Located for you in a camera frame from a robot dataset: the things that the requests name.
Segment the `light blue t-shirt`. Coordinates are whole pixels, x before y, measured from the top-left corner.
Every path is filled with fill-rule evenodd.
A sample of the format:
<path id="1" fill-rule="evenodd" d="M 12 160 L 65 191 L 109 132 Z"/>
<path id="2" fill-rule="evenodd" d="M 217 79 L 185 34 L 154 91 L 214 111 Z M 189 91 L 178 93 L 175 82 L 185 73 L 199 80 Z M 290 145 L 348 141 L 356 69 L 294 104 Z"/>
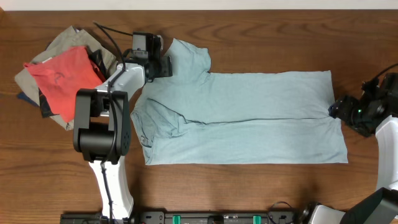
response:
<path id="1" fill-rule="evenodd" d="M 174 39 L 173 75 L 146 84 L 131 118 L 148 165 L 347 162 L 331 73 L 212 73 Z"/>

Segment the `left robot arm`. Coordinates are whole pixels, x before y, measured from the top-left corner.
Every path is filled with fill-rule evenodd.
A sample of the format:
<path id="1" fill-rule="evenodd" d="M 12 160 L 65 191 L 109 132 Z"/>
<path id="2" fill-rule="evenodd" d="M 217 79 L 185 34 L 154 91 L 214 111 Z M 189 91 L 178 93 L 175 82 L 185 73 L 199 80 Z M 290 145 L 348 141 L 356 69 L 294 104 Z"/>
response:
<path id="1" fill-rule="evenodd" d="M 146 83 L 172 76 L 169 56 L 137 50 L 124 56 L 103 84 L 76 94 L 73 146 L 96 176 L 103 202 L 99 223 L 128 223 L 134 206 L 125 168 L 131 143 L 129 101 Z"/>

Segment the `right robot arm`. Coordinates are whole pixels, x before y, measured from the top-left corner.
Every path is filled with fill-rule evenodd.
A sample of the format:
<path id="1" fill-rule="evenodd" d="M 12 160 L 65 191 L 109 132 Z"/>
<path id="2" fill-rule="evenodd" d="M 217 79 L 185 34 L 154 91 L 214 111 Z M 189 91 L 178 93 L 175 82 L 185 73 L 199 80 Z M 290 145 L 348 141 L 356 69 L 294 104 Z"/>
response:
<path id="1" fill-rule="evenodd" d="M 376 137 L 376 188 L 345 212 L 311 203 L 295 223 L 390 223 L 397 218 L 397 95 L 392 90 L 366 90 L 359 99 L 339 98 L 329 112 L 360 135 Z"/>

